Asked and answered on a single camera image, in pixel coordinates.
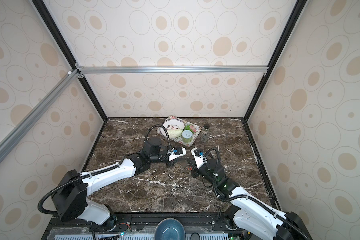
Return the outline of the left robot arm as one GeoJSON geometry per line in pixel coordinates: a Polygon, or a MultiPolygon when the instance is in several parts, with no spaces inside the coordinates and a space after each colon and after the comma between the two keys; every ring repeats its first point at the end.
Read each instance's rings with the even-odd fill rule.
{"type": "Polygon", "coordinates": [[[145,136],[143,148],[126,154],[120,162],[90,172],[67,172],[58,186],[40,199],[38,211],[58,215],[62,222],[85,220],[111,231],[117,225],[116,214],[110,206],[98,204],[88,197],[103,187],[149,170],[152,163],[165,163],[170,167],[177,158],[185,155],[185,148],[165,146],[161,139],[145,136]]]}

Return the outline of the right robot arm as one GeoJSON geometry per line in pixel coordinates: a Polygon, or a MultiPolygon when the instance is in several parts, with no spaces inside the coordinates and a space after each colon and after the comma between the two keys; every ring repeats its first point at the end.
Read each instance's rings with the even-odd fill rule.
{"type": "Polygon", "coordinates": [[[247,192],[237,182],[230,179],[221,164],[217,148],[203,151],[191,150],[192,158],[187,159],[191,166],[191,175],[212,185],[217,200],[230,203],[224,213],[229,229],[243,229],[262,240],[310,240],[303,220],[295,213],[279,211],[247,192]]]}

